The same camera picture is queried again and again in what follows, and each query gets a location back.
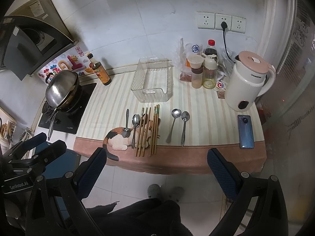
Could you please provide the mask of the steel spoon pair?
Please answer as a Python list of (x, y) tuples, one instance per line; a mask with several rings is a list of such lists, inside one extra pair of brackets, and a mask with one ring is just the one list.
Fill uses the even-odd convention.
[(173, 121), (172, 121), (172, 125), (171, 125), (171, 129), (169, 131), (169, 134), (168, 134), (168, 137), (166, 139), (166, 142), (167, 143), (170, 143), (171, 142), (171, 138), (172, 138), (172, 131), (173, 131), (173, 127), (174, 127), (174, 124), (175, 124), (175, 121), (177, 118), (180, 118), (181, 115), (182, 115), (182, 111), (178, 108), (175, 108), (171, 111), (171, 115), (173, 117)]

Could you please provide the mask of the black induction cooktop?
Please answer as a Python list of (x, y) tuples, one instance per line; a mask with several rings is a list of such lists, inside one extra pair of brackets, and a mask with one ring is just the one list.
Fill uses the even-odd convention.
[(55, 118), (54, 131), (76, 134), (84, 114), (84, 110), (92, 96), (96, 83), (79, 86), (68, 107), (61, 109)]

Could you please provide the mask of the steel wok lid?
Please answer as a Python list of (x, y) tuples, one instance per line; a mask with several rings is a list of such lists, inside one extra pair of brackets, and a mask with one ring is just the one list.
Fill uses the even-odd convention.
[(49, 82), (45, 92), (48, 105), (55, 109), (63, 105), (79, 87), (79, 76), (69, 70), (57, 73)]

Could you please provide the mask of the blue smartphone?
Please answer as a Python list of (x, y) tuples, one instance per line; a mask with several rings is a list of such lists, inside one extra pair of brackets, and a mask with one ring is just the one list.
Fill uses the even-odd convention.
[(238, 115), (238, 130), (241, 149), (254, 148), (254, 134), (249, 115)]

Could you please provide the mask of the grey slipper right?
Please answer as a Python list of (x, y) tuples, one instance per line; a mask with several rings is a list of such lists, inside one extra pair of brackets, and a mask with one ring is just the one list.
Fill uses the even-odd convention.
[(169, 193), (169, 199), (174, 202), (180, 202), (181, 198), (183, 197), (185, 190), (182, 187), (176, 186), (172, 188)]

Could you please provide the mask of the grey slipper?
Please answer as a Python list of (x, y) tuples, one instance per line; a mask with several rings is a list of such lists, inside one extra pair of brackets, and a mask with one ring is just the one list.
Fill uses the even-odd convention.
[(162, 198), (161, 187), (158, 184), (151, 184), (147, 188), (147, 195), (148, 198), (151, 199), (161, 199)]
[(172, 188), (169, 193), (169, 199), (174, 202), (180, 202), (181, 198), (183, 197), (185, 190), (182, 187), (176, 186)]

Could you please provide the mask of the black clothed person body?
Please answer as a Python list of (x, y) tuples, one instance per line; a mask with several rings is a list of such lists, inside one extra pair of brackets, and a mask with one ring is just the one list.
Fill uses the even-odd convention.
[(114, 202), (87, 209), (103, 235), (192, 235), (172, 200), (145, 199), (116, 211), (115, 206)]

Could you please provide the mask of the dark soy sauce bottle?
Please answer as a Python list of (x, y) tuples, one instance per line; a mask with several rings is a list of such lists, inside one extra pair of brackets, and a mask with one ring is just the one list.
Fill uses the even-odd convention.
[(112, 80), (108, 73), (106, 72), (104, 66), (102, 63), (94, 58), (94, 55), (92, 53), (89, 53), (87, 55), (88, 59), (90, 60), (90, 68), (94, 71), (94, 73), (98, 76), (98, 78), (101, 80), (102, 84), (107, 86), (109, 85)]

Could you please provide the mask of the black range hood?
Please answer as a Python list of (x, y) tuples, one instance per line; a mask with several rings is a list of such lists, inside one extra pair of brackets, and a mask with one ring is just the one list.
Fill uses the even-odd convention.
[(20, 80), (74, 46), (52, 0), (30, 0), (1, 20), (1, 69)]

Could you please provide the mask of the clear plastic organizer basket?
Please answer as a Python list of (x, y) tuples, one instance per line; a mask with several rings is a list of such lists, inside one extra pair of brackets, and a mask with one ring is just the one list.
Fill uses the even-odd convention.
[(131, 91), (140, 103), (167, 102), (173, 95), (173, 71), (165, 58), (141, 58)]

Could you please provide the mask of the small seasoning packet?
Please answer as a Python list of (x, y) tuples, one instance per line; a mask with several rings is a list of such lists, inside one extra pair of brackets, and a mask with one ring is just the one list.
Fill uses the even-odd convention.
[(222, 80), (218, 80), (215, 86), (215, 91), (219, 99), (225, 99), (226, 83)]

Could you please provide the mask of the glass oil dispenser bottle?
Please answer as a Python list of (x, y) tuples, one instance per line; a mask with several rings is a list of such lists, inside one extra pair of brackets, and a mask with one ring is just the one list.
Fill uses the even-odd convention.
[(204, 57), (202, 85), (206, 89), (214, 89), (216, 86), (218, 58), (215, 54), (202, 54)]

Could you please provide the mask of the seasoning shaker brown band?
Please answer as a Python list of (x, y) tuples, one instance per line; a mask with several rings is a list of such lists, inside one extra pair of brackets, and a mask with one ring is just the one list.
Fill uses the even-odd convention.
[(203, 67), (202, 64), (204, 62), (204, 58), (200, 55), (191, 54), (187, 61), (191, 67), (191, 84), (194, 89), (199, 89), (202, 86), (202, 74), (203, 74)]

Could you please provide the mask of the red cap vinegar bottle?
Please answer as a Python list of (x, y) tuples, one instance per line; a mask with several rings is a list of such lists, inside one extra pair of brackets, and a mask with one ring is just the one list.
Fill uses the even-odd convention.
[(215, 47), (214, 40), (208, 40), (208, 46), (205, 49), (205, 55), (217, 55), (217, 50)]

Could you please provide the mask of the white triple wall socket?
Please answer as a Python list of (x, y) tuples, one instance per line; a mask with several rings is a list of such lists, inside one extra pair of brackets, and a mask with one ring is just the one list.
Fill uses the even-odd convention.
[(199, 29), (216, 29), (223, 30), (221, 24), (226, 23), (225, 30), (232, 32), (239, 32), (244, 34), (246, 32), (247, 20), (239, 16), (231, 16), (220, 13), (210, 12), (196, 12), (195, 13), (196, 26)]

